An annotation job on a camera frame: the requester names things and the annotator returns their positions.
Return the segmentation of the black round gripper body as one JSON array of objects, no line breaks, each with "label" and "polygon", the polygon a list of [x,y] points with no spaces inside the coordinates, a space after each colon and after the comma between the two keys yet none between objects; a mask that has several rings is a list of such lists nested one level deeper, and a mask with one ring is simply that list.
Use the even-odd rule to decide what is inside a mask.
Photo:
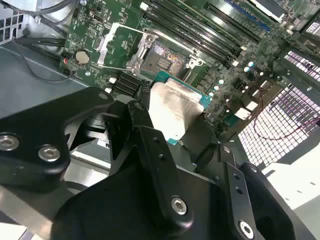
[{"label": "black round gripper body", "polygon": [[119,171],[69,199],[53,240],[218,240],[218,187],[178,169],[168,147],[133,150]]}]

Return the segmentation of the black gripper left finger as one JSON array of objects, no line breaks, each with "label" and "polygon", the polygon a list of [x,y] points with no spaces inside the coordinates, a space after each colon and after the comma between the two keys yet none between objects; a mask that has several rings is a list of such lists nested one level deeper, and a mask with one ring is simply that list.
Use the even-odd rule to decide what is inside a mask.
[{"label": "black gripper left finger", "polygon": [[84,126],[96,116],[102,117],[110,141],[108,177],[132,151],[168,148],[140,102],[114,101],[99,88],[88,87],[1,119],[1,184],[31,192],[57,189],[70,166],[71,150],[90,140]]}]

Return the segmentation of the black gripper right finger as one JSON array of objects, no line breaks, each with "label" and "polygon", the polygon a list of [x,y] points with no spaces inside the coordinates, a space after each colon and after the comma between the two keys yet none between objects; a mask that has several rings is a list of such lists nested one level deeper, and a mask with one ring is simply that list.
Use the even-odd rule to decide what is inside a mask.
[{"label": "black gripper right finger", "polygon": [[231,148],[217,140],[203,116],[183,136],[195,171],[214,181],[223,233],[233,240],[306,240],[308,228],[252,163],[237,164]]}]

